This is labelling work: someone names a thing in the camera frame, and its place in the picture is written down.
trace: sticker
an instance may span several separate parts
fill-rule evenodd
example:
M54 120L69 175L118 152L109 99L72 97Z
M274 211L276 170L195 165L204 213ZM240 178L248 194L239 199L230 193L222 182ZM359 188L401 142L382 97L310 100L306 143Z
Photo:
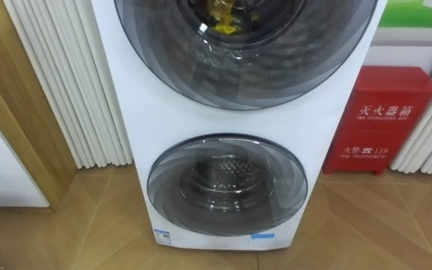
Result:
M388 0L379 26L402 28L402 32L432 28L432 0Z
M273 239L274 233L254 233L251 235L251 239Z
M340 154L340 158L360 158L360 159L382 159L386 158L389 148L371 148L371 147L346 147Z
M414 106L364 105L356 116L358 120L404 121L411 115Z
M163 231L160 229L154 229L154 237L156 242L166 245L171 245L171 235L170 232Z

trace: blue sticker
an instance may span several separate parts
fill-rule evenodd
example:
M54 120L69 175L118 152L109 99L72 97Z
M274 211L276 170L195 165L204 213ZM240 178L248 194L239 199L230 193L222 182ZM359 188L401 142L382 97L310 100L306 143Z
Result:
M274 233L254 233L251 235L251 239L273 239Z
M155 232L155 233L166 233L166 234L170 234L170 232L163 231L163 230L160 230L160 229L154 229L154 232Z

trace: red fire extinguisher box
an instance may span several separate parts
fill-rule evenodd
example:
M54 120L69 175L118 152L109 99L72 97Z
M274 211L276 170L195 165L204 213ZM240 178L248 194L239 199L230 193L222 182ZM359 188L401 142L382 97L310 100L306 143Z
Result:
M385 171L432 98L420 67L363 67L322 171Z

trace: white washing machine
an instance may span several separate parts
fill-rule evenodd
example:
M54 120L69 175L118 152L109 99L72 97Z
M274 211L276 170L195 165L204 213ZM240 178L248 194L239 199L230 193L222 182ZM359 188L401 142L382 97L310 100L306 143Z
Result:
M92 0L158 243L291 245L385 3Z

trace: washer door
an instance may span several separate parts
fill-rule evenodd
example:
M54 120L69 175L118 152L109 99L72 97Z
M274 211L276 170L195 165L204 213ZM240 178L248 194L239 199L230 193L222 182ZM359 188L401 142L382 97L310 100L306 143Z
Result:
M328 79L365 33L377 0L115 3L134 49L168 86L209 106L255 110Z
M285 148L242 135L191 139L154 164L148 196L171 223L211 236L270 230L303 205L308 183Z

